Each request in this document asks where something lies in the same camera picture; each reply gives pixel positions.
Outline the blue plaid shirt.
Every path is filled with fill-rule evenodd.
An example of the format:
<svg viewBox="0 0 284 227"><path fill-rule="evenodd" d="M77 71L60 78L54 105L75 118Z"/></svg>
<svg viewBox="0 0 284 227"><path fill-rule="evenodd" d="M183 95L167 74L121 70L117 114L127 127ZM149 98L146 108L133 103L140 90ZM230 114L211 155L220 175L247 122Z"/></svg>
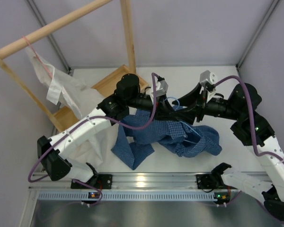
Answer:
<svg viewBox="0 0 284 227"><path fill-rule="evenodd" d="M204 151L217 156L222 151L219 133L212 127L159 120L153 120L143 130L120 125L111 151L130 169L135 170L154 153L152 144L156 142L178 157L193 158Z"/></svg>

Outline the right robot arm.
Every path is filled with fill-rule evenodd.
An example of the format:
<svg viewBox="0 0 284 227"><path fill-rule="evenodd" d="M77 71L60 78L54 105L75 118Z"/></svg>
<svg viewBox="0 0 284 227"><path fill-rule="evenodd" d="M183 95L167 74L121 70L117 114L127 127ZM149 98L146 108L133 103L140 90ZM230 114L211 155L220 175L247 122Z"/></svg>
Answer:
<svg viewBox="0 0 284 227"><path fill-rule="evenodd" d="M247 83L235 86L228 99L209 98L216 84L198 83L179 99L184 109L176 111L177 119L201 121L205 115L234 120L234 136L255 155L270 182L244 174L230 164L221 163L211 171L211 183L217 188L230 186L252 196L270 215L284 221L284 152L269 122L256 112L262 101L257 90Z"/></svg>

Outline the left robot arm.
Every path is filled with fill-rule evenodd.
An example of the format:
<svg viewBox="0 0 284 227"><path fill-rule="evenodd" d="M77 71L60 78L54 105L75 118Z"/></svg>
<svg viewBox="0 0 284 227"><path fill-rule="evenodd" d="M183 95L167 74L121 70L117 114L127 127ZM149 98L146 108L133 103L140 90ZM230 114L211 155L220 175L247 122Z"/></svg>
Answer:
<svg viewBox="0 0 284 227"><path fill-rule="evenodd" d="M152 73L152 91L141 93L140 80L135 74L125 74L117 82L112 95L105 98L85 118L68 129L50 138L42 136L37 140L38 164L43 168L52 181L64 177L81 181L88 189L97 185L98 174L89 163L71 160L69 155L82 143L97 133L117 123L132 130L143 130L153 121L159 98L165 96L168 84L163 77ZM151 111L149 120L143 126L130 126L122 123L129 115L129 109L148 109Z"/></svg>

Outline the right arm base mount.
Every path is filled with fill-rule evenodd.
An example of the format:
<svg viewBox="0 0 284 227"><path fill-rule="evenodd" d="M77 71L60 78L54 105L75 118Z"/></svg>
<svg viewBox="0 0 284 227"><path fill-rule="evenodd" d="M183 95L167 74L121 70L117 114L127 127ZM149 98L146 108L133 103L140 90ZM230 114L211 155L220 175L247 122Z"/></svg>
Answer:
<svg viewBox="0 0 284 227"><path fill-rule="evenodd" d="M209 190L210 192L217 189L228 189L222 181L222 178L213 174L198 174L196 175L198 189Z"/></svg>

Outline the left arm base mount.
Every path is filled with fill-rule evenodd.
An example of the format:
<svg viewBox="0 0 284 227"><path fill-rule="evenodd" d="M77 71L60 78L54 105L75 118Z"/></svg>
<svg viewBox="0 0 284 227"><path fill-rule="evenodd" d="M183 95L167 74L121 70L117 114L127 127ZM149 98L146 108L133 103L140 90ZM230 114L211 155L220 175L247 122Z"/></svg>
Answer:
<svg viewBox="0 0 284 227"><path fill-rule="evenodd" d="M97 179L92 178L86 184L89 186L92 186L97 189L111 189L112 188L112 182L113 182L113 175L111 174L99 174ZM71 182L71 189L90 189L89 187L86 187L80 183Z"/></svg>

